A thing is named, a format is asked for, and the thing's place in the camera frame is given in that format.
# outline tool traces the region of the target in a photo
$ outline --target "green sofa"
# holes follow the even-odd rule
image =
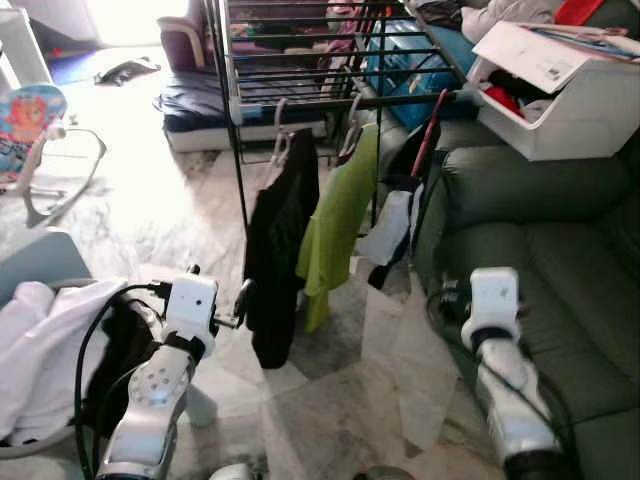
[[[414,252],[424,288],[477,267],[517,269],[532,307],[523,339],[569,407],[584,479],[637,480],[640,135],[614,158],[528,162],[507,145],[469,146],[482,135],[444,131],[450,152]],[[459,336],[460,319],[442,317]],[[475,390],[473,363],[452,353]]]

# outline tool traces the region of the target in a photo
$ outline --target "green shirt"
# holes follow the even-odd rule
[[[349,278],[349,260],[376,185],[378,127],[362,127],[351,159],[336,168],[304,234],[296,275],[306,279],[307,331],[329,316],[329,290]]]

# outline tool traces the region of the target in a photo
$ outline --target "clothes drying rack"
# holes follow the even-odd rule
[[[243,142],[240,136],[239,127],[242,124],[243,116],[247,112],[259,109],[262,114],[275,113],[278,101],[286,97],[288,102],[286,111],[291,113],[300,112],[345,112],[352,105],[352,96],[357,90],[358,84],[362,84],[364,79],[368,77],[379,77],[377,82],[376,95],[371,98],[362,98],[357,109],[376,108],[376,122],[378,124],[377,151],[378,162],[380,159],[380,126],[382,123],[382,108],[393,105],[408,105],[417,103],[435,103],[439,93],[429,93],[421,95],[402,95],[402,96],[385,96],[384,95],[384,78],[390,75],[405,75],[406,78],[415,74],[435,73],[435,72],[452,72],[460,81],[460,85],[465,82],[465,74],[456,65],[455,61],[447,54],[445,50],[440,48],[439,42],[435,35],[430,32],[430,27],[420,18],[417,12],[409,4],[408,0],[357,0],[347,4],[350,7],[361,7],[358,16],[327,18],[323,16],[316,17],[296,17],[296,18],[234,18],[230,15],[231,9],[235,7],[255,8],[258,11],[268,12],[269,8],[276,7],[328,7],[326,1],[301,1],[301,0],[203,0],[206,9],[207,20],[213,33],[213,53],[220,89],[223,95],[223,108],[226,117],[227,130],[231,147],[233,149],[236,179],[238,183],[238,191],[240,195],[240,203],[242,208],[242,220],[245,230],[249,225],[247,205],[245,200],[244,182],[242,176],[243,149],[248,145]],[[415,22],[418,26],[417,31],[407,32],[387,32],[387,22],[397,20],[408,20]],[[323,25],[329,22],[356,21],[357,27],[353,33],[304,33],[304,34],[261,34],[253,36],[234,36],[232,35],[231,25],[241,23],[261,24],[261,25]],[[374,31],[374,26],[379,23],[378,31]],[[393,49],[386,50],[386,37],[390,36],[427,36],[430,48],[423,49]],[[309,52],[309,53],[258,53],[255,55],[234,54],[233,45],[237,42],[256,42],[256,41],[286,41],[295,37],[305,41],[319,40],[353,40],[352,50],[338,52]],[[369,49],[369,43],[372,39],[379,39],[380,48],[378,50]],[[385,56],[388,55],[410,55],[410,54],[426,54],[429,58],[430,54],[439,55],[446,64],[445,67],[423,68],[419,64],[413,68],[407,69],[385,69]],[[336,58],[344,57],[345,61],[339,68],[333,69],[305,69],[303,71],[283,70],[282,68],[273,68],[265,71],[242,72],[238,71],[236,65],[241,62],[261,62],[264,60],[282,60],[282,61],[300,61],[300,60],[317,60],[323,57]],[[378,58],[378,68],[373,70],[362,69],[363,60],[368,57]],[[250,94],[244,91],[243,86],[249,82],[277,82],[277,85],[300,85],[301,81],[317,81],[324,82],[324,85],[331,87],[331,93],[323,93],[317,89],[311,92],[299,92],[295,94],[278,93],[261,94],[255,93],[255,87],[252,87]],[[270,85],[269,89],[273,90],[274,86]],[[459,92],[451,92],[447,100],[455,100],[459,96]],[[377,194],[374,192],[372,202],[372,224],[375,223],[376,215],[376,199]]]

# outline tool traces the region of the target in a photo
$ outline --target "marble floor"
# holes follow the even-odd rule
[[[109,152],[55,224],[97,277],[148,278],[200,264],[220,282],[219,310],[228,311],[244,248],[232,155],[171,152],[152,107],[162,75],[122,88],[65,88],[80,124],[98,131]],[[251,165],[243,174],[252,205],[270,172]],[[0,197],[0,253],[24,234],[23,221],[21,202]],[[484,421],[426,321],[410,265],[401,263],[384,291],[367,285],[366,261],[351,267],[331,294],[331,321],[313,335],[299,328],[279,370],[260,368],[245,328],[220,332],[194,379],[215,401],[216,420],[195,427],[180,419],[170,478],[206,479],[238,461],[269,480],[350,480],[377,464],[417,480],[502,478]],[[74,459],[66,442],[0,462],[0,479],[80,479]]]

